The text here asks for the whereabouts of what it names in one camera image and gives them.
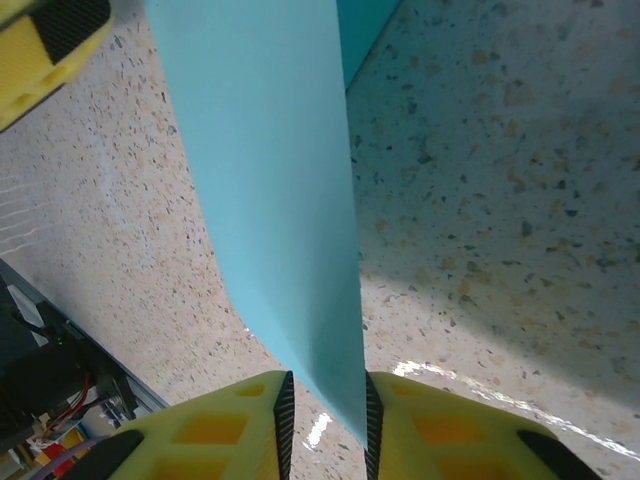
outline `light blue panel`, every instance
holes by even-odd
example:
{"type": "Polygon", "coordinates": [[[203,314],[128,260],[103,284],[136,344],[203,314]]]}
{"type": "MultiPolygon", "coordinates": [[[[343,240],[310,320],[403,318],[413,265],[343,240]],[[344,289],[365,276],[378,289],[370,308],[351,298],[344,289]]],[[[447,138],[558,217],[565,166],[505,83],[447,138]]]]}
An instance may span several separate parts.
{"type": "Polygon", "coordinates": [[[225,286],[366,444],[349,138],[333,0],[146,0],[225,286]]]}
{"type": "Polygon", "coordinates": [[[337,0],[344,82],[348,87],[398,0],[337,0]]]}

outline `cable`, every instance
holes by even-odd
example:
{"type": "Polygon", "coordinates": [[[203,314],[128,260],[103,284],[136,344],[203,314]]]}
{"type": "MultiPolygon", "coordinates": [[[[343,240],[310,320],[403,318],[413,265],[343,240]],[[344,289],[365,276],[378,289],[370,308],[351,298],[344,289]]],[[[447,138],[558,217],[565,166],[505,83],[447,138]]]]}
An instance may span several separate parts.
{"type": "Polygon", "coordinates": [[[82,418],[84,416],[85,413],[87,413],[90,409],[92,409],[93,407],[100,405],[103,402],[106,402],[108,400],[108,397],[105,397],[104,395],[100,395],[98,398],[96,398],[95,400],[89,402],[89,403],[85,403],[82,408],[80,410],[78,410],[74,415],[74,419],[75,418],[82,418]]]}
{"type": "Polygon", "coordinates": [[[71,457],[73,457],[74,455],[77,455],[78,453],[80,453],[83,450],[86,450],[87,448],[93,447],[94,445],[96,445],[97,443],[101,442],[105,438],[108,438],[108,436],[90,438],[89,440],[85,440],[84,442],[81,442],[81,443],[79,443],[77,445],[74,445],[69,450],[66,450],[61,455],[57,456],[56,458],[51,460],[49,463],[47,463],[44,467],[42,467],[40,470],[38,470],[35,473],[35,475],[33,475],[31,477],[30,480],[44,480],[56,468],[58,468],[64,462],[69,460],[71,457]]]}
{"type": "Polygon", "coordinates": [[[87,374],[84,377],[84,389],[82,390],[82,398],[80,399],[80,401],[78,402],[78,404],[73,407],[73,409],[67,413],[63,413],[62,414],[62,419],[59,420],[60,423],[58,425],[52,426],[51,429],[54,431],[58,431],[60,430],[60,427],[62,427],[65,423],[67,423],[69,421],[69,419],[71,417],[73,417],[76,413],[78,413],[78,410],[80,410],[82,408],[82,406],[84,405],[84,402],[87,399],[87,394],[89,393],[89,375],[87,374]]]}
{"type": "Polygon", "coordinates": [[[82,393],[80,393],[79,396],[77,396],[75,399],[72,400],[71,404],[69,405],[69,408],[67,408],[64,412],[62,412],[56,418],[48,422],[47,427],[45,428],[40,438],[44,440],[50,432],[59,430],[62,425],[67,423],[69,418],[75,415],[78,412],[78,410],[82,408],[85,400],[87,399],[88,393],[89,393],[89,374],[86,374],[84,377],[84,387],[82,389],[82,393]]]}

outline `rectangular cutout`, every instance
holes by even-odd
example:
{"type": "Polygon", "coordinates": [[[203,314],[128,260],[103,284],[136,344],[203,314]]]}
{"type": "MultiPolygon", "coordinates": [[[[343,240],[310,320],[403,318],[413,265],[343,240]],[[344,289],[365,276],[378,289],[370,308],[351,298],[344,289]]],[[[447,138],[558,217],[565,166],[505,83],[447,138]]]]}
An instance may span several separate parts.
{"type": "Polygon", "coordinates": [[[417,415],[413,422],[422,439],[430,445],[467,445],[486,441],[486,435],[469,418],[417,415]]]}
{"type": "Polygon", "coordinates": [[[418,389],[413,389],[411,387],[406,387],[402,384],[393,384],[391,385],[391,389],[394,393],[400,397],[419,397],[420,391],[418,389]]]}
{"type": "Polygon", "coordinates": [[[235,445],[249,418],[237,414],[198,415],[187,420],[174,443],[235,445]]]}
{"type": "Polygon", "coordinates": [[[220,480],[224,475],[228,458],[163,458],[158,462],[153,480],[220,480]]]}
{"type": "Polygon", "coordinates": [[[34,103],[36,100],[38,100],[38,95],[33,93],[23,93],[14,100],[12,107],[23,109],[34,103]]]}
{"type": "Polygon", "coordinates": [[[57,66],[52,72],[49,73],[46,77],[42,79],[40,85],[43,88],[51,89],[53,87],[57,87],[62,81],[67,77],[70,70],[64,65],[57,66]]]}
{"type": "Polygon", "coordinates": [[[500,461],[465,461],[447,458],[436,461],[443,480],[523,480],[506,463],[500,461]]]}
{"type": "Polygon", "coordinates": [[[259,397],[264,393],[264,385],[251,385],[243,390],[240,390],[236,395],[238,397],[259,397]]]}

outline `black rubber strip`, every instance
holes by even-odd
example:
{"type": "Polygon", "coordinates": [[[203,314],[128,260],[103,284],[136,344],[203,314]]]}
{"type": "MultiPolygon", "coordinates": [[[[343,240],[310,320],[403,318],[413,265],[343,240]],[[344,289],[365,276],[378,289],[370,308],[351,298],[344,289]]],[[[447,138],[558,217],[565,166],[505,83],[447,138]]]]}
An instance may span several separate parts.
{"type": "Polygon", "coordinates": [[[30,14],[54,65],[109,21],[109,0],[51,0],[30,14]]]}
{"type": "Polygon", "coordinates": [[[291,473],[291,452],[293,450],[295,394],[293,391],[293,373],[287,372],[282,387],[273,406],[276,424],[276,446],[278,448],[278,468],[280,480],[288,480],[291,473]]]}
{"type": "Polygon", "coordinates": [[[64,474],[64,480],[108,480],[142,440],[144,435],[139,430],[129,430],[103,440],[64,474]]]}
{"type": "Polygon", "coordinates": [[[559,440],[529,430],[520,430],[518,436],[558,480],[602,480],[559,440]]]}
{"type": "Polygon", "coordinates": [[[367,480],[378,480],[380,471],[380,452],[382,448],[382,419],[384,406],[376,386],[367,372],[367,447],[364,462],[367,467],[367,480]]]}

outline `terrazzo floor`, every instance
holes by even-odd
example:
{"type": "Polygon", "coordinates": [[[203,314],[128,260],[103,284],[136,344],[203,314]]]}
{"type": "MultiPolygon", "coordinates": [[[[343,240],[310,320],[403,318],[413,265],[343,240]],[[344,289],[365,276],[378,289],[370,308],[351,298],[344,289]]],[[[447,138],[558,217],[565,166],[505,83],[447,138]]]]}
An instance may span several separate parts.
{"type": "MultiPolygon", "coordinates": [[[[1,186],[37,187],[3,194],[26,213],[0,205],[0,252],[177,402],[278,365],[221,286],[140,5],[116,6],[0,136],[1,186]]],[[[404,0],[347,95],[368,368],[534,418],[607,480],[640,478],[639,47],[635,0],[404,0]]],[[[298,391],[292,478],[364,478],[298,391]]]]}

